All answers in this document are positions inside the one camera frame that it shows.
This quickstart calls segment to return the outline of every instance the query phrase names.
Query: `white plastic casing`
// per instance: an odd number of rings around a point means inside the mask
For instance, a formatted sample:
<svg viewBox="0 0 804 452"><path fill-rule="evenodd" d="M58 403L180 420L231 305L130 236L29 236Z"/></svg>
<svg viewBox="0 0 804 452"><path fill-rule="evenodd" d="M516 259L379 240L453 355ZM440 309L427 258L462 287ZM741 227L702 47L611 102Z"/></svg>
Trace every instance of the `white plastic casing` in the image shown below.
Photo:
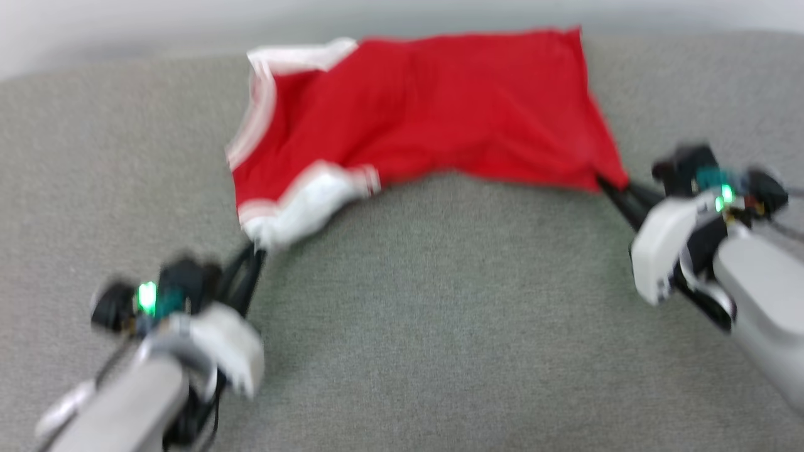
<svg viewBox="0 0 804 452"><path fill-rule="evenodd" d="M670 295L673 268L699 215L714 208L714 198L712 193L693 199L667 198L648 213L631 245L631 265L637 291L649 304L657 306Z"/></svg>
<svg viewBox="0 0 804 452"><path fill-rule="evenodd" d="M265 372L260 335L229 306L213 302L200 314L170 316L170 329L189 335L224 373L235 392L253 398Z"/></svg>

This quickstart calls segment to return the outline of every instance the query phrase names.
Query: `glowing green led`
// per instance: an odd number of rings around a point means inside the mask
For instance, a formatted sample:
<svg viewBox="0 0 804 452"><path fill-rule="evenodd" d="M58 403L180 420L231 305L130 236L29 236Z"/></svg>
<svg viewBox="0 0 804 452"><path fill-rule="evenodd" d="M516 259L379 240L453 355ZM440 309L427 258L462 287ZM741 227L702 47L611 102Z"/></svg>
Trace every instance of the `glowing green led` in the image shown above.
<svg viewBox="0 0 804 452"><path fill-rule="evenodd" d="M730 204L734 201L734 190L728 185L720 186L721 191L723 192L723 201L726 204Z"/></svg>
<svg viewBox="0 0 804 452"><path fill-rule="evenodd" d="M137 288L137 304L140 310L150 316L156 313L156 283L144 282Z"/></svg>

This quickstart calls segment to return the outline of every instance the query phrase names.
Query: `garment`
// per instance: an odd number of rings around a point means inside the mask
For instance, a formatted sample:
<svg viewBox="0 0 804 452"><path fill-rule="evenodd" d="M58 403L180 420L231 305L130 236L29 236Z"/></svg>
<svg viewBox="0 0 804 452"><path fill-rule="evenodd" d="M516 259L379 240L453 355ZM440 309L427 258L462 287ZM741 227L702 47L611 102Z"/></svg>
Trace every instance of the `garment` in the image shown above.
<svg viewBox="0 0 804 452"><path fill-rule="evenodd" d="M345 203L436 171L596 191L628 176L587 86L580 30L264 47L228 148L262 248Z"/></svg>

